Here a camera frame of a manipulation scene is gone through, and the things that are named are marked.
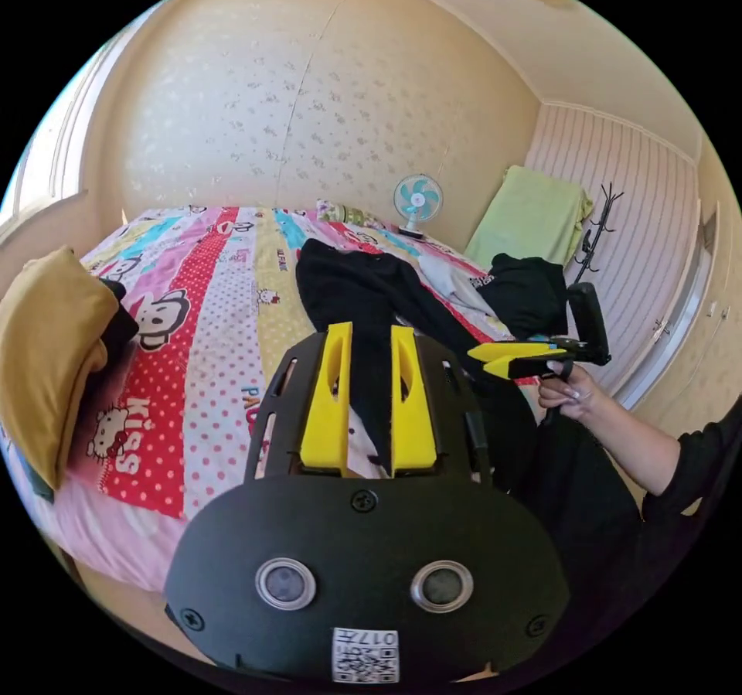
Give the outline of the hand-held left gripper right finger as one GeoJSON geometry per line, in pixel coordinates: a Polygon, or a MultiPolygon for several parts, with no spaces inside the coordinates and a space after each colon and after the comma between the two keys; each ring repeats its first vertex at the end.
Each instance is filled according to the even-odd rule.
{"type": "Polygon", "coordinates": [[[431,470],[437,449],[414,330],[394,325],[390,345],[391,469],[431,470]]]}

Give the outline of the person's right hand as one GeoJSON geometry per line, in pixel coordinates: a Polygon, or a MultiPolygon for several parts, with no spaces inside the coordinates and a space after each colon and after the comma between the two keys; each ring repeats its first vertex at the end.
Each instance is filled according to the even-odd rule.
{"type": "Polygon", "coordinates": [[[590,373],[567,361],[549,360],[546,368],[549,375],[543,377],[538,386],[539,405],[577,421],[587,416],[600,396],[600,389],[590,373]]]}

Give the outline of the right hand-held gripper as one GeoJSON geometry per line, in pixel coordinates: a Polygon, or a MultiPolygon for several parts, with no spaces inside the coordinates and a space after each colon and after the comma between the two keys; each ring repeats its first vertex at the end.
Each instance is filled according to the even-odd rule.
{"type": "Polygon", "coordinates": [[[539,379],[559,376],[548,362],[561,363],[567,371],[581,354],[581,341],[566,336],[539,336],[518,342],[488,342],[468,351],[472,359],[483,362],[482,369],[504,380],[539,379]]]}

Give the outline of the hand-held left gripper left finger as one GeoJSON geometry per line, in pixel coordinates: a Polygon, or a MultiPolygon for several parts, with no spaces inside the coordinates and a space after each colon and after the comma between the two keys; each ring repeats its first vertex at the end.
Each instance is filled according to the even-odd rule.
{"type": "Polygon", "coordinates": [[[328,327],[299,451],[306,469],[348,468],[351,345],[351,322],[328,327]]]}

